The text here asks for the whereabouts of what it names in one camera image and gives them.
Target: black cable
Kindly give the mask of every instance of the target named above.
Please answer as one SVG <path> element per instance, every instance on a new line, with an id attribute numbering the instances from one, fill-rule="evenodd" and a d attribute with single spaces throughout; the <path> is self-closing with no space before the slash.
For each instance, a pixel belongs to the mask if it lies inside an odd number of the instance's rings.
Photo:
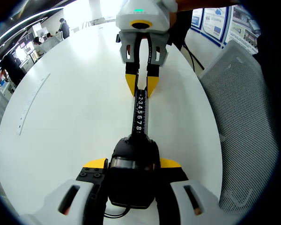
<path id="1" fill-rule="evenodd" d="M 194 56 L 194 54 L 191 53 L 185 42 L 183 43 L 183 47 L 188 51 L 191 57 L 194 57 L 194 59 L 197 61 L 198 65 L 202 68 L 202 70 L 204 70 L 205 69 L 204 66 L 200 63 L 200 61 L 196 58 L 196 56 Z"/>
<path id="2" fill-rule="evenodd" d="M 192 68 L 193 68 L 193 71 L 195 72 L 195 64 L 194 64 L 194 62 L 193 62 L 192 55 L 191 55 L 191 54 L 189 54 L 189 55 L 190 55 L 191 60 L 192 60 Z"/>
<path id="3" fill-rule="evenodd" d="M 112 215 L 112 214 L 108 214 L 105 212 L 104 217 L 109 218 L 109 219 L 118 219 L 118 218 L 125 216 L 129 211 L 130 211 L 130 208 L 126 208 L 125 211 L 119 215 Z"/>

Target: white table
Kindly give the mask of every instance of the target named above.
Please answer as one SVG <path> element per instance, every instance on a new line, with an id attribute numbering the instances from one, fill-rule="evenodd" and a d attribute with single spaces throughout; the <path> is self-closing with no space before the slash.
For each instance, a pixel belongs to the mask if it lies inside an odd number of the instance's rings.
<path id="1" fill-rule="evenodd" d="M 134 98 L 125 80 L 114 22 L 83 29 L 43 56 L 21 81 L 0 127 L 0 182 L 19 214 L 34 213 L 46 195 L 94 159 L 110 161 L 117 142 L 131 133 Z M 160 156 L 182 165 L 220 196 L 222 154 L 214 116 L 205 92 L 175 46 L 149 99 L 148 135 Z M 140 47 L 139 87 L 146 85 L 147 41 Z M 48 77 L 23 125 L 20 116 L 39 81 Z M 109 213 L 122 211 L 108 204 Z M 108 224 L 158 224 L 156 203 L 131 210 Z"/>

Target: black tape measure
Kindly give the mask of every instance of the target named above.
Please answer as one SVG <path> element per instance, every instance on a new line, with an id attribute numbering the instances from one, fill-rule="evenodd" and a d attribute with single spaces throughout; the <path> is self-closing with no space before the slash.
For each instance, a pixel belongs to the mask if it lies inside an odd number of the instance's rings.
<path id="1" fill-rule="evenodd" d="M 137 89 L 135 92 L 132 134 L 148 134 L 148 98 L 147 90 Z"/>

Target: white wall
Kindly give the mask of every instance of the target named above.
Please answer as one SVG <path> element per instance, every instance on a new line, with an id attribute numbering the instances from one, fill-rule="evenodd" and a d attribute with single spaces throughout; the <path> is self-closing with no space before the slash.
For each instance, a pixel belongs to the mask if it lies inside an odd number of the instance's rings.
<path id="1" fill-rule="evenodd" d="M 92 12 L 92 20 L 102 18 L 100 0 L 89 0 L 90 11 Z"/>
<path id="2" fill-rule="evenodd" d="M 92 20 L 92 12 L 89 6 L 89 0 L 76 0 L 63 9 L 67 18 L 67 24 L 70 29 L 75 27 L 82 28 L 84 22 Z"/>
<path id="3" fill-rule="evenodd" d="M 57 13 L 55 13 L 53 16 L 49 17 L 48 19 L 46 19 L 44 22 L 42 22 L 42 28 L 46 27 L 48 32 L 51 33 L 52 35 L 55 35 L 55 32 L 59 30 L 60 27 L 60 22 L 59 20 L 61 18 L 64 18 L 65 20 L 67 20 L 65 18 L 64 15 L 64 10 L 60 10 Z"/>
<path id="4" fill-rule="evenodd" d="M 205 68 L 222 50 L 222 47 L 218 47 L 212 41 L 191 29 L 186 34 L 185 43 Z"/>
<path id="5" fill-rule="evenodd" d="M 32 28 L 32 27 L 29 28 L 29 30 L 27 31 L 27 34 L 29 34 L 30 32 L 33 33 L 33 37 L 36 37 L 35 34 L 34 34 L 34 32 L 33 32 L 33 28 Z"/>
<path id="6" fill-rule="evenodd" d="M 37 31 L 40 30 L 40 29 L 42 29 L 41 23 L 38 22 L 37 24 L 34 24 L 34 25 L 32 26 L 32 29 L 33 29 L 33 36 L 34 36 L 34 37 L 37 37 Z"/>

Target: person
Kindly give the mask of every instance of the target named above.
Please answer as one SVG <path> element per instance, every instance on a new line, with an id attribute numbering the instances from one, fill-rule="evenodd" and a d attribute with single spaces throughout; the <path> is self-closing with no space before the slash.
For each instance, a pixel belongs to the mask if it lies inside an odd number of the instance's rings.
<path id="1" fill-rule="evenodd" d="M 51 33 L 47 33 L 47 38 L 53 37 Z"/>
<path id="2" fill-rule="evenodd" d="M 38 37 L 35 37 L 33 39 L 33 47 L 39 56 L 44 54 L 44 51 L 39 47 L 41 44 L 42 44 L 42 42 L 39 41 Z"/>
<path id="3" fill-rule="evenodd" d="M 3 56 L 1 67 L 2 70 L 0 72 L 0 76 L 3 74 L 6 81 L 8 81 L 6 74 L 7 71 L 9 78 L 16 86 L 19 85 L 19 83 L 25 76 L 23 70 L 21 70 L 16 62 L 16 59 L 11 54 Z"/>
<path id="4" fill-rule="evenodd" d="M 58 31 L 62 31 L 62 36 L 64 39 L 66 39 L 70 36 L 70 28 L 64 18 L 61 18 L 59 22 L 61 25 Z"/>

